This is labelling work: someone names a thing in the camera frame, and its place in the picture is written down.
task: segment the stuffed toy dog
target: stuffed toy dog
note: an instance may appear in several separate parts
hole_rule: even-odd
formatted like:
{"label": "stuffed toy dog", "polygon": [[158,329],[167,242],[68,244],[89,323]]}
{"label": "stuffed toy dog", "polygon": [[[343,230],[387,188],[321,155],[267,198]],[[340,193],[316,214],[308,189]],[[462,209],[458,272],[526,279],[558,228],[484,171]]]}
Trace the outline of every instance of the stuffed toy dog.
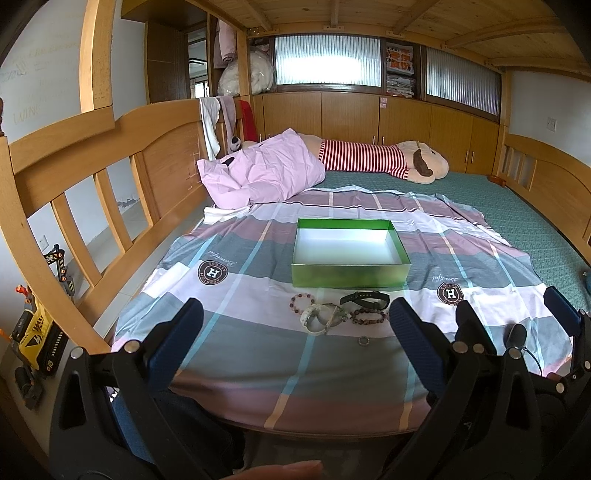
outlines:
{"label": "stuffed toy dog", "polygon": [[[414,183],[432,183],[445,177],[449,171],[446,159],[425,143],[409,141],[397,145],[369,145],[298,135],[328,171],[388,173]],[[252,144],[254,142],[244,142],[243,148]]]}

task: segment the beaded bracelet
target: beaded bracelet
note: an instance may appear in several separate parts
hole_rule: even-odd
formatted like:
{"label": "beaded bracelet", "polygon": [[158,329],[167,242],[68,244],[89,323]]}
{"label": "beaded bracelet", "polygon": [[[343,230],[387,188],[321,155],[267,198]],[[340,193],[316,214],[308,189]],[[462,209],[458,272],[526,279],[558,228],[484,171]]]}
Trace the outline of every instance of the beaded bracelet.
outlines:
{"label": "beaded bracelet", "polygon": [[[379,319],[358,319],[357,315],[360,313],[379,313]],[[351,314],[351,321],[355,325],[374,325],[376,323],[383,323],[386,319],[386,313],[382,310],[359,309]]]}
{"label": "beaded bracelet", "polygon": [[291,298],[291,302],[290,302],[290,308],[294,311],[294,313],[302,313],[304,311],[304,309],[302,309],[302,308],[296,308],[296,300],[301,299],[301,298],[310,299],[311,305],[316,303],[316,300],[314,299],[314,297],[312,295],[310,295],[309,293],[298,293],[297,295],[294,295]]}

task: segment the wooden bed frame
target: wooden bed frame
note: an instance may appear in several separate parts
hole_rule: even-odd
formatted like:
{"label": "wooden bed frame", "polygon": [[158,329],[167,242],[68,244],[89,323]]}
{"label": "wooden bed frame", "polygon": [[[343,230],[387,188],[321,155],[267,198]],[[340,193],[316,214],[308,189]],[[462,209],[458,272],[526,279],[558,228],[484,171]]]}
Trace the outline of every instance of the wooden bed frame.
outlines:
{"label": "wooden bed frame", "polygon": [[[114,8],[115,0],[89,0],[87,4],[80,48],[82,113],[11,144],[0,134],[0,229],[38,301],[65,334],[89,353],[110,350],[93,325],[156,247],[207,198],[195,165],[199,158],[207,158],[199,100],[153,103],[118,120],[113,117],[109,66]],[[238,104],[236,116],[235,133],[242,137]],[[228,133],[221,113],[216,134],[225,154]],[[134,240],[106,170],[125,157],[130,159],[148,222]],[[102,272],[90,256],[65,195],[89,176],[94,178],[121,251]],[[47,266],[27,220],[48,203],[90,285],[76,304]]]}
{"label": "wooden bed frame", "polygon": [[558,148],[507,134],[499,177],[591,265],[591,168]]}

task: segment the wooden cabinet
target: wooden cabinet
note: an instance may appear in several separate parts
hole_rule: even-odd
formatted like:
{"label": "wooden cabinet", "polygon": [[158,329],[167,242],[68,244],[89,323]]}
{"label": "wooden cabinet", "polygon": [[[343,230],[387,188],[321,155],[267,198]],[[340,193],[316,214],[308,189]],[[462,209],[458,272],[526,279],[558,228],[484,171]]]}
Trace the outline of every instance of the wooden cabinet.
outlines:
{"label": "wooden cabinet", "polygon": [[472,140],[474,117],[468,113],[433,105],[429,146],[449,163],[450,171],[465,172]]}
{"label": "wooden cabinet", "polygon": [[320,92],[270,93],[262,96],[266,138],[292,128],[322,136]]}
{"label": "wooden cabinet", "polygon": [[378,143],[379,96],[322,92],[322,138]]}
{"label": "wooden cabinet", "polygon": [[252,115],[255,118],[257,140],[260,142],[267,138],[265,135],[265,108],[263,106],[262,95],[255,95],[252,97]]}
{"label": "wooden cabinet", "polygon": [[379,109],[379,144],[394,145],[409,140],[429,143],[431,104],[419,100],[386,97]]}
{"label": "wooden cabinet", "polygon": [[467,173],[490,175],[495,163],[496,142],[499,137],[499,125],[483,118],[474,117],[470,158]]}
{"label": "wooden cabinet", "polygon": [[145,29],[148,103],[191,98],[187,36],[153,20],[146,23]]}

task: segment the wooden bed rail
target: wooden bed rail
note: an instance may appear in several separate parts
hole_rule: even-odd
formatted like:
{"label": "wooden bed rail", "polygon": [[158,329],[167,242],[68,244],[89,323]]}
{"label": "wooden bed rail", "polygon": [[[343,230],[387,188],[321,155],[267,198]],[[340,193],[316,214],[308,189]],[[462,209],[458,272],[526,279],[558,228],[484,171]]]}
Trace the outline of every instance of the wooden bed rail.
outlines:
{"label": "wooden bed rail", "polygon": [[543,142],[507,135],[499,176],[591,265],[591,167]]}
{"label": "wooden bed rail", "polygon": [[[232,135],[242,131],[238,102],[236,107]],[[108,345],[92,326],[156,247],[207,198],[195,166],[197,159],[207,156],[199,100],[146,105],[113,121],[111,127],[109,116],[103,117],[107,111],[112,114],[106,107],[65,119],[10,145],[0,137],[0,229],[39,301],[76,344],[94,353],[108,351]],[[86,123],[89,118],[105,122],[97,127]],[[221,113],[216,133],[225,154],[228,133]],[[126,157],[148,224],[133,240],[107,172],[109,165]],[[120,250],[102,272],[85,245],[65,194],[90,176]],[[90,285],[76,305],[46,265],[27,221],[48,203]]]}

